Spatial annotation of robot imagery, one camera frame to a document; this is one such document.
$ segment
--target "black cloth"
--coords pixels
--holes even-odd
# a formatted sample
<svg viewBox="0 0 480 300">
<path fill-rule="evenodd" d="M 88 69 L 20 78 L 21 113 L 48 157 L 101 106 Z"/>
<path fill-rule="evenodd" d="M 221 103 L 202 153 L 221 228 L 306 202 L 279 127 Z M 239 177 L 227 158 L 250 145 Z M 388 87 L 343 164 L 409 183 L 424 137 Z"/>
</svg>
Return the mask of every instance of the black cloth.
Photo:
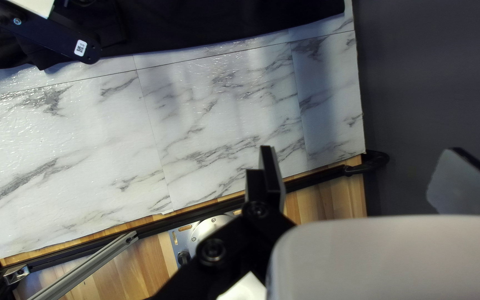
<svg viewBox="0 0 480 300">
<path fill-rule="evenodd" d="M 57 5 L 61 1 L 55 11 L 100 36 L 102 57 L 250 38 L 344 11 L 343 0 L 97 0 L 67 9 Z M 71 58 L 0 29 L 0 69 L 45 69 L 64 61 Z"/>
</svg>

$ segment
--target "bolt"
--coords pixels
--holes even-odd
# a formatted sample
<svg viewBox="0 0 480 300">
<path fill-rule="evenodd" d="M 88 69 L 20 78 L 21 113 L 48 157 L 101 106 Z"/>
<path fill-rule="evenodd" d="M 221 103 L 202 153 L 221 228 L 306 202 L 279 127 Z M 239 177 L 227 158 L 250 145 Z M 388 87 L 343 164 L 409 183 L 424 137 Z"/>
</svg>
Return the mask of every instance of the bolt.
<svg viewBox="0 0 480 300">
<path fill-rule="evenodd" d="M 262 219 L 268 215 L 268 209 L 261 202 L 251 202 L 248 211 L 251 215 L 257 217 L 258 219 Z"/>
<path fill-rule="evenodd" d="M 220 239 L 206 240 L 201 248 L 202 258 L 210 263 L 219 262 L 225 256 L 225 246 Z"/>
<path fill-rule="evenodd" d="M 183 266 L 183 265 L 187 265 L 188 262 L 190 261 L 191 257 L 190 257 L 190 253 L 188 251 L 183 251 L 183 252 L 179 252 L 177 254 L 177 262 Z"/>
</svg>

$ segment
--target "wood floor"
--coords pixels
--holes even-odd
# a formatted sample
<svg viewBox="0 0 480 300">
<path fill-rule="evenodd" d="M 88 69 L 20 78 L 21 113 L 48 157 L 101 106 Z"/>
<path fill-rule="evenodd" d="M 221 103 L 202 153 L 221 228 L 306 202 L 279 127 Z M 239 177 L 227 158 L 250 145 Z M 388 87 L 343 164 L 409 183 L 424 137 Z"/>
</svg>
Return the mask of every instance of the wood floor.
<svg viewBox="0 0 480 300">
<path fill-rule="evenodd" d="M 356 156 L 340 163 L 322 167 L 321 169 L 329 168 L 338 164 L 355 166 L 360 163 L 360 156 Z M 305 174 L 306 173 L 291 176 L 285 180 L 298 178 Z M 197 207 L 229 198 L 230 196 L 225 196 L 220 199 L 207 201 L 198 204 Z M 284 214 L 296 224 L 304 224 L 326 219 L 365 217 L 366 207 L 362 175 L 340 177 L 289 193 L 286 197 Z M 156 219 L 168 217 L 169 215 L 146 217 L 76 241 L 55 245 L 51 248 L 46 247 L 22 254 L 21 256 L 18 255 L 4 258 L 1 259 L 1 261 L 6 264 L 17 262 L 29 257 L 48 253 L 54 249 L 69 247 L 72 243 L 76 244 L 99 236 L 112 234 L 113 232 L 116 232 L 116 230 L 120 231 L 126 228 L 135 227 L 152 222 Z M 85 259 L 86 258 L 77 259 L 72 262 L 67 262 L 65 264 L 32 273 L 26 277 L 14 291 L 16 299 L 26 300 L 38 290 L 48 286 Z M 170 242 L 170 236 L 168 235 L 168 232 L 164 232 L 135 242 L 61 299 L 141 300 L 153 296 L 155 292 L 170 278 L 170 276 L 175 273 L 175 271 L 177 271 L 177 264 Z"/>
</svg>

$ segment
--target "marble pattern surface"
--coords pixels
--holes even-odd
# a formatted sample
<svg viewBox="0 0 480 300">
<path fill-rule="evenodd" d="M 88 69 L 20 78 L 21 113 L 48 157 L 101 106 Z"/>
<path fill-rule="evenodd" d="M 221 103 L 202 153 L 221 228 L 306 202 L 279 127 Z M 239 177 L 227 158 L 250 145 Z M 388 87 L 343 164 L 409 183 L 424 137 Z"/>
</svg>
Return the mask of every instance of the marble pattern surface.
<svg viewBox="0 0 480 300">
<path fill-rule="evenodd" d="M 354 31 L 291 43 L 309 168 L 365 152 Z"/>
<path fill-rule="evenodd" d="M 122 73 L 135 69 L 134 59 L 131 56 L 104 58 L 93 65 L 85 65 L 80 62 L 65 62 L 44 71 L 39 71 L 35 66 L 22 65 L 0 70 L 0 94 Z"/>
<path fill-rule="evenodd" d="M 0 70 L 0 256 L 364 151 L 353 15 L 178 51 Z"/>
<path fill-rule="evenodd" d="M 0 95 L 0 256 L 172 210 L 135 71 Z"/>
<path fill-rule="evenodd" d="M 307 170 L 287 43 L 138 74 L 175 209 L 242 190 L 260 145 L 283 176 Z"/>
</svg>

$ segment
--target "qr code label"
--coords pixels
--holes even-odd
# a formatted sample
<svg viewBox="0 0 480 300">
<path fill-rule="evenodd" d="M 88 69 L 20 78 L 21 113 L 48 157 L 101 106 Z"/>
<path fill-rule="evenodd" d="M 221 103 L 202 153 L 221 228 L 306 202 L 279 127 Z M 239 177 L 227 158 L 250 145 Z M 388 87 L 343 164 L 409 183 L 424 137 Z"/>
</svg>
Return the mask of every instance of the qr code label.
<svg viewBox="0 0 480 300">
<path fill-rule="evenodd" d="M 86 46 L 88 44 L 85 42 L 85 41 L 82 41 L 82 40 L 78 40 L 77 41 L 77 44 L 75 45 L 75 51 L 74 53 L 78 56 L 83 56 L 84 55 L 84 51 L 86 51 Z"/>
</svg>

